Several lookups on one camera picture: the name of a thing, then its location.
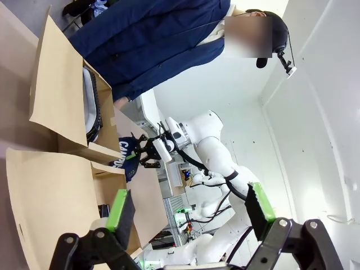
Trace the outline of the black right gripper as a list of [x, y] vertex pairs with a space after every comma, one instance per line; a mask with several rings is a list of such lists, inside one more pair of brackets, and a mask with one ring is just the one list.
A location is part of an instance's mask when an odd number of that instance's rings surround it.
[[154, 146], [154, 138], [148, 138], [145, 134], [142, 134], [138, 138], [132, 134], [132, 138], [134, 140], [136, 147], [141, 147], [142, 142], [146, 142], [144, 146], [144, 150], [146, 153], [146, 157], [141, 159], [139, 163], [146, 169], [159, 169], [161, 167], [160, 162], [161, 157]]

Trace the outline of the person's right hand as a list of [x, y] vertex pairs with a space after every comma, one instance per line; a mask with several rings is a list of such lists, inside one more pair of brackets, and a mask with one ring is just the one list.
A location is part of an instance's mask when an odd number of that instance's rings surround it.
[[118, 110], [121, 110], [123, 106], [125, 106], [127, 103], [129, 103], [130, 100], [127, 97], [122, 97], [116, 101], [114, 101], [114, 107]]

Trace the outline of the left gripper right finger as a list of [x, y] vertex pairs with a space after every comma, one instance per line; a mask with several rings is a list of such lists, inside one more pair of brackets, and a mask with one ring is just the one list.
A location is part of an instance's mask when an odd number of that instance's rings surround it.
[[246, 210], [260, 242], [246, 269], [274, 269], [280, 254], [289, 253], [300, 269], [343, 269], [325, 225], [277, 218], [260, 183], [248, 184]]

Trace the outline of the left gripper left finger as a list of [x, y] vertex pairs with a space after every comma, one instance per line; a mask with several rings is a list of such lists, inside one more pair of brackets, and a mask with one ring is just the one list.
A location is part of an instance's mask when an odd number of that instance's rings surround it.
[[79, 237], [64, 233], [57, 241], [49, 269], [140, 269], [127, 253], [136, 210], [131, 191], [119, 190], [109, 216], [94, 221], [88, 233]]

